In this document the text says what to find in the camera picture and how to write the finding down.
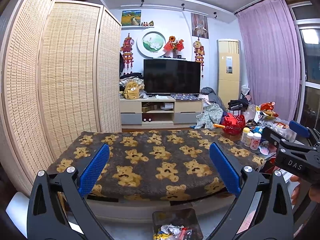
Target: small bin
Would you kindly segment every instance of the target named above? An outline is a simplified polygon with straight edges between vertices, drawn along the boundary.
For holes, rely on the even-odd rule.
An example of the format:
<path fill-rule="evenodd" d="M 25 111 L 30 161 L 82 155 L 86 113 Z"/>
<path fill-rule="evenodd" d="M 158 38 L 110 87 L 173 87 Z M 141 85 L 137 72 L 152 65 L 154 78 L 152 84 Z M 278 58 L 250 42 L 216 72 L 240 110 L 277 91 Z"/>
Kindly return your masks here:
<path fill-rule="evenodd" d="M 156 211 L 152 214 L 154 236 L 159 232 L 163 225 L 184 226 L 192 229 L 192 239 L 202 240 L 201 232 L 196 212 L 192 208 L 186 208 L 173 211 Z"/>

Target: bag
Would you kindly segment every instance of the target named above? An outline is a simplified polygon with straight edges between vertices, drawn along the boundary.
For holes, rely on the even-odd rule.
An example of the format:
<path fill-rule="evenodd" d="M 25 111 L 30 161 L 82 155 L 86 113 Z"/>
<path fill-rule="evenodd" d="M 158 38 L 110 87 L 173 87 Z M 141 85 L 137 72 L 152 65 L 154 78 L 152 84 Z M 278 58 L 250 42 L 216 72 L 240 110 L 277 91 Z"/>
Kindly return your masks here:
<path fill-rule="evenodd" d="M 136 82 L 128 82 L 124 89 L 125 99 L 139 98 L 139 85 Z"/>

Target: blue gripper pad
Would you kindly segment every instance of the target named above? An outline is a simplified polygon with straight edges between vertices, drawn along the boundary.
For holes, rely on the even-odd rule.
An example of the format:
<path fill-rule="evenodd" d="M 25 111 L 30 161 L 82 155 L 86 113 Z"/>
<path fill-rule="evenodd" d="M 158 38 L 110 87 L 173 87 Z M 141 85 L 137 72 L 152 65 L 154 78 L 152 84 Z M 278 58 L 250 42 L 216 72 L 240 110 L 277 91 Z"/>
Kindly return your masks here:
<path fill-rule="evenodd" d="M 78 192 L 81 197 L 91 193 L 93 186 L 96 184 L 104 166 L 109 160 L 109 146 L 104 144 L 97 152 L 95 157 L 91 160 L 89 165 L 85 168 L 81 177 L 79 178 L 79 189 Z"/>
<path fill-rule="evenodd" d="M 289 128 L 303 138 L 310 137 L 309 130 L 293 120 L 289 122 Z"/>
<path fill-rule="evenodd" d="M 241 191 L 239 175 L 216 143 L 210 145 L 209 155 L 228 192 L 238 197 Z"/>

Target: finger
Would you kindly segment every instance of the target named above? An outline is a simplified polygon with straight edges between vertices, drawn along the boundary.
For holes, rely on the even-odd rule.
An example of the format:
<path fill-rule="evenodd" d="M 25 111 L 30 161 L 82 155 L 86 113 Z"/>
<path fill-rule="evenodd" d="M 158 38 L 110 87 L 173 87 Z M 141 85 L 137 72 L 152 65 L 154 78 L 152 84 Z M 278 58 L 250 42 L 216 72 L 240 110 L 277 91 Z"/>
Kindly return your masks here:
<path fill-rule="evenodd" d="M 300 178 L 299 178 L 298 176 L 296 176 L 296 175 L 292 175 L 292 176 L 290 177 L 290 181 L 291 181 L 291 182 L 299 182 L 299 181 L 300 181 Z"/>
<path fill-rule="evenodd" d="M 291 204 L 292 205 L 295 205 L 297 203 L 297 199 L 298 199 L 299 193 L 300 193 L 300 185 L 295 187 L 293 192 L 292 192 L 292 194 L 291 194 L 291 199 L 292 199 Z"/>
<path fill-rule="evenodd" d="M 312 201 L 320 203 L 320 187 L 312 185 L 309 190 L 309 197 Z"/>

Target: white bottle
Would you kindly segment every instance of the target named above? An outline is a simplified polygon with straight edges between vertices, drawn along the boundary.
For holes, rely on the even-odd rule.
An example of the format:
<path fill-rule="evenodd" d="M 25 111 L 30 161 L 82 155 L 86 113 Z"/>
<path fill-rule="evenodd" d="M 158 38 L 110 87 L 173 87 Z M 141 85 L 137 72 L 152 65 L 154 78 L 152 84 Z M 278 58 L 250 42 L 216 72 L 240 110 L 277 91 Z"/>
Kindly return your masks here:
<path fill-rule="evenodd" d="M 245 140 L 247 139 L 247 133 L 250 132 L 250 129 L 248 127 L 243 128 L 242 135 L 241 135 L 241 141 L 245 143 Z"/>
<path fill-rule="evenodd" d="M 247 146 L 247 147 L 250 147 L 252 138 L 253 138 L 253 133 L 252 132 L 247 133 L 247 138 L 245 140 L 244 145 Z"/>
<path fill-rule="evenodd" d="M 250 143 L 250 149 L 251 149 L 251 150 L 256 150 L 256 149 L 258 149 L 260 140 L 261 140 L 261 134 L 258 133 L 258 132 L 255 132 L 255 133 L 253 134 L 253 138 L 252 138 L 251 143 Z"/>

